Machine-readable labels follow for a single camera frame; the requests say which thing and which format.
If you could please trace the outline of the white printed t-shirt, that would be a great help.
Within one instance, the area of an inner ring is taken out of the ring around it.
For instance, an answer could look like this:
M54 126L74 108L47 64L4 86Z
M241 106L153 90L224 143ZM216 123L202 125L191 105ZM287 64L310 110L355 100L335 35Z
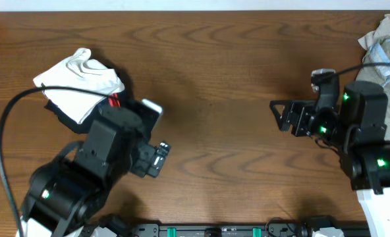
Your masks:
M63 86L89 90L106 95L122 92L125 85L121 82L117 73L96 59L91 59L91 50L88 48L77 49L76 52L41 73L33 79L35 86ZM69 102L70 100L84 99L84 95L91 95L70 90L48 90L44 95L56 104Z

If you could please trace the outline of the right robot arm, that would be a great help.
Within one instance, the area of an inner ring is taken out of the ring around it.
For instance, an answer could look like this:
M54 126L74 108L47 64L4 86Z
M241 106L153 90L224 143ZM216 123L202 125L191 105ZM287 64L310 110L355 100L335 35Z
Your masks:
M274 100L281 131L315 137L339 156L365 214L371 236L390 236L390 141L385 139L388 98L382 86L355 81L317 82L315 100Z

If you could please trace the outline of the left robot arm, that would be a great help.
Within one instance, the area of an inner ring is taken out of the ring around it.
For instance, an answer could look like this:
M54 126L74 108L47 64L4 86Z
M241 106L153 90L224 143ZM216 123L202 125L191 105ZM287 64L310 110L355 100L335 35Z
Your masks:
M31 176L21 205L24 235L89 235L83 226L124 175L158 177L171 147L149 140L162 114L162 107L147 99L104 106L84 141L68 144Z

